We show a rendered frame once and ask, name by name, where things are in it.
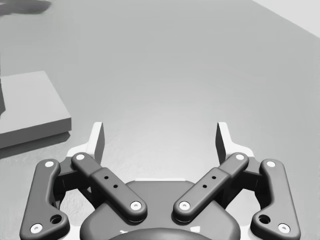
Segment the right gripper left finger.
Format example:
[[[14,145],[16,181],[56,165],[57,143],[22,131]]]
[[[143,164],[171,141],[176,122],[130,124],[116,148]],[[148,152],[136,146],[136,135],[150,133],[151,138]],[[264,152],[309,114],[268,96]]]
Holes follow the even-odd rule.
[[[93,124],[87,143],[71,148],[59,162],[37,163],[19,231],[22,240],[59,240],[71,229],[68,216],[60,210],[66,192],[84,190],[94,205],[108,201],[131,223],[147,218],[146,202],[100,162],[105,147],[102,122]]]

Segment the grey stand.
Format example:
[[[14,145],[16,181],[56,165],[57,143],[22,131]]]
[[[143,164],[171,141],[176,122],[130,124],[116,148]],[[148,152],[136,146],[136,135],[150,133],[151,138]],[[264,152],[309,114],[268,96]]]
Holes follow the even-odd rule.
[[[0,55],[0,150],[68,135],[72,117],[44,70],[3,75]]]

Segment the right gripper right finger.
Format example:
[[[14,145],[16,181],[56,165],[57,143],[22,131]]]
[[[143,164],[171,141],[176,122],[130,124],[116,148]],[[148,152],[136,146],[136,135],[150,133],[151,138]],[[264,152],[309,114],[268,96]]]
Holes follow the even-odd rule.
[[[301,228],[284,164],[276,159],[257,161],[250,148],[233,142],[225,122],[217,123],[215,147],[220,165],[176,200],[174,218],[189,223],[212,201],[226,208],[246,189],[254,192],[260,206],[250,223],[255,237],[299,240]]]

